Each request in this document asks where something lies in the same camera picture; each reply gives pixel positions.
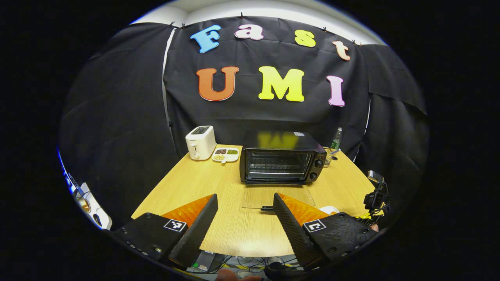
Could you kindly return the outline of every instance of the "oven window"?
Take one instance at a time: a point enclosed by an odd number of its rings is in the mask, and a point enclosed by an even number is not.
[[[248,180],[304,180],[310,152],[248,151]]]

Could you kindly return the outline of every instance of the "letter f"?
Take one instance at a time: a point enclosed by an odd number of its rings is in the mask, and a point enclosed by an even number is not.
[[[203,29],[200,32],[191,35],[191,37],[189,38],[195,39],[196,42],[198,42],[199,46],[201,47],[201,49],[199,49],[199,52],[203,54],[219,45],[219,42],[213,42],[212,39],[217,40],[220,38],[220,35],[216,30],[220,30],[221,28],[222,27],[220,25],[214,24],[208,28]]]

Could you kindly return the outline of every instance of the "white wall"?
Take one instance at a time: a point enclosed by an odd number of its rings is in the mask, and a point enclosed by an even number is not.
[[[182,23],[184,23],[184,20],[188,16],[188,12],[179,9],[176,7],[171,7],[168,5],[162,5],[139,19],[135,20],[131,24],[138,24],[138,23],[161,23],[161,24],[170,24],[171,22],[175,22],[173,25],[174,26],[181,26]]]
[[[193,11],[185,11],[178,7],[188,7],[181,5],[182,1],[165,4],[133,23],[154,22],[170,24],[175,21],[175,26],[181,26],[202,22],[210,19],[237,17],[240,13],[244,16],[274,17],[296,22],[310,24],[319,28],[326,27],[328,31],[338,34],[346,39],[355,40],[361,44],[382,44],[386,45],[375,33],[363,26],[361,23],[350,19],[344,13],[324,4],[309,5],[314,8],[303,5],[272,1],[272,0],[243,0],[230,1],[211,4],[209,6],[196,7],[190,6]]]

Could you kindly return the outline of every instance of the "hand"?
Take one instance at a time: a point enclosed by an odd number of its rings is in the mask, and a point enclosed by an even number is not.
[[[259,276],[247,276],[241,281],[261,281],[262,278]],[[238,275],[234,271],[231,271],[229,269],[219,269],[217,272],[217,278],[215,278],[215,281],[239,281]]]
[[[376,232],[379,232],[379,226],[374,224],[374,225],[370,225],[370,228],[373,229],[374,231]]]

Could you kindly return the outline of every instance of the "toaster oven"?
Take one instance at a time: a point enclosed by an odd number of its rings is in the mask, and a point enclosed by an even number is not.
[[[316,181],[327,152],[308,133],[252,131],[245,137],[239,161],[246,184],[303,185]]]

